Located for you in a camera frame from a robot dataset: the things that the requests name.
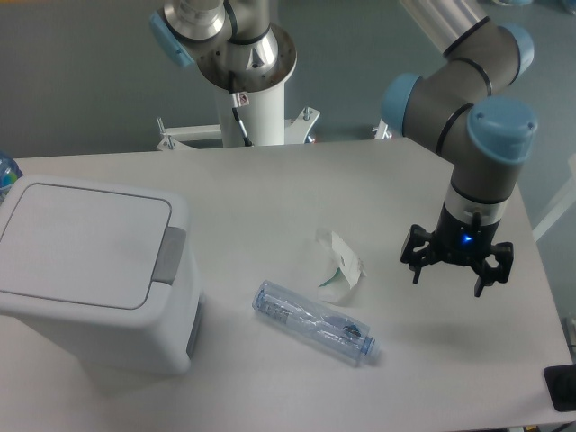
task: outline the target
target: blue led light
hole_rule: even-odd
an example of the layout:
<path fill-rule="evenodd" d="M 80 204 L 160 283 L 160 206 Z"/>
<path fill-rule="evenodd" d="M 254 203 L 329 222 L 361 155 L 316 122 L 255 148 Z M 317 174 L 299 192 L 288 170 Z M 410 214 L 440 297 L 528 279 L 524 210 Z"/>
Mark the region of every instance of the blue led light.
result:
<path fill-rule="evenodd" d="M 470 237 L 468 234 L 462 235 L 462 246 L 470 245 L 474 242 L 474 239 Z"/>

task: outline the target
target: light blue joint cap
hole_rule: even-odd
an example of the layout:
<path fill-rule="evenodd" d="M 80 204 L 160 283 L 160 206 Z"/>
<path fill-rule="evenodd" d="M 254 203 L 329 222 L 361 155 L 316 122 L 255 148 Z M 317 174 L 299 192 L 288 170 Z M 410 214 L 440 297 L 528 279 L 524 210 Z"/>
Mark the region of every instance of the light blue joint cap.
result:
<path fill-rule="evenodd" d="M 518 52 L 520 53 L 520 70 L 518 71 L 518 76 L 520 77 L 534 61 L 534 41 L 527 30 L 512 22 L 500 27 L 508 30 L 516 39 Z"/>
<path fill-rule="evenodd" d="M 408 100 L 419 79 L 420 76 L 415 74 L 398 76 L 390 84 L 382 99 L 382 120 L 402 135 L 404 134 L 404 114 L 408 108 Z"/>
<path fill-rule="evenodd" d="M 467 122 L 472 142 L 489 158 L 517 165 L 530 157 L 538 119 L 525 103 L 491 96 L 470 110 Z"/>
<path fill-rule="evenodd" d="M 164 20 L 158 12 L 150 16 L 150 29 L 154 33 L 156 42 L 160 48 L 174 61 L 180 68 L 186 68 L 194 64 L 194 60 L 188 54 L 188 51 L 180 44 L 178 39 L 172 34 Z"/>

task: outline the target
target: cable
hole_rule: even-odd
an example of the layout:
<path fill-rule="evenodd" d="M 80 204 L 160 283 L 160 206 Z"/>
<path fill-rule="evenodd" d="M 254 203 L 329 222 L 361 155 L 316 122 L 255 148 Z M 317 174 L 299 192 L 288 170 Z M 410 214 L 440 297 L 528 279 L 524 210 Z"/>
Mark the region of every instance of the cable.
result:
<path fill-rule="evenodd" d="M 229 93 L 229 95 L 233 95 L 235 93 L 234 92 L 234 78 L 235 77 L 236 77 L 236 75 L 234 74 L 234 72 L 230 71 L 228 73 L 228 93 Z M 240 116 L 238 114 L 238 108 L 236 108 L 236 107 L 232 108 L 232 115 L 234 115 L 234 120 L 236 120 L 236 123 L 240 127 L 240 134 L 242 135 L 242 139 L 244 140 L 244 147 L 254 147 L 254 143 L 248 137 L 248 132 L 246 131 L 246 127 L 244 126 L 244 122 L 242 121 L 242 119 L 240 119 Z"/>
<path fill-rule="evenodd" d="M 576 422 L 572 422 L 572 423 L 566 423 L 565 425 L 561 425 L 560 427 L 557 427 L 555 430 L 553 430 L 552 432 L 561 432 L 562 430 L 565 430 L 566 428 L 568 428 L 569 426 L 573 425 Z"/>

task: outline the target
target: plastic water bottle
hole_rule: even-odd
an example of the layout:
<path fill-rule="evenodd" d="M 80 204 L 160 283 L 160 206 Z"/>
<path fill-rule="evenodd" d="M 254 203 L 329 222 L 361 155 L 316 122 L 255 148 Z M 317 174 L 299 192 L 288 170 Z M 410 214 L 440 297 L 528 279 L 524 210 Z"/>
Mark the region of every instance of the plastic water bottle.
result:
<path fill-rule="evenodd" d="M 576 0 L 562 0 L 562 3 L 568 12 L 576 15 Z"/>
<path fill-rule="evenodd" d="M 275 283 L 265 281 L 260 285 L 252 307 L 282 327 L 357 362 L 373 361 L 380 352 L 380 345 L 368 336 L 370 328 L 362 322 Z"/>
<path fill-rule="evenodd" d="M 9 156 L 0 151 L 0 203 L 18 178 L 22 177 L 18 164 Z"/>

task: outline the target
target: black object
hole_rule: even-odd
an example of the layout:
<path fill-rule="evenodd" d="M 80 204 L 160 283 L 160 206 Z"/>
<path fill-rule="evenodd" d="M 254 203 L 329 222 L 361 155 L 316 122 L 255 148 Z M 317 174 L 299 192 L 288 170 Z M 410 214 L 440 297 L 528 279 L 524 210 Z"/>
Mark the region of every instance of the black object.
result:
<path fill-rule="evenodd" d="M 481 226 L 479 213 L 472 216 L 472 224 L 465 224 L 444 207 L 434 232 L 429 233 L 419 225 L 412 225 L 400 261 L 408 264 L 414 272 L 414 284 L 418 283 L 422 267 L 440 261 L 469 266 L 478 275 L 474 296 L 480 297 L 485 286 L 493 286 L 495 282 L 505 284 L 508 281 L 514 262 L 512 243 L 491 244 L 498 225 Z M 492 255 L 498 263 L 495 267 L 486 261 Z"/>
<path fill-rule="evenodd" d="M 562 432 L 563 430 L 569 428 L 571 425 L 573 425 L 574 422 L 572 423 L 565 423 L 563 425 L 561 425 L 560 427 L 557 427 L 555 430 L 553 430 L 552 432 Z"/>
<path fill-rule="evenodd" d="M 576 364 L 550 366 L 544 369 L 544 378 L 557 411 L 576 411 Z"/>

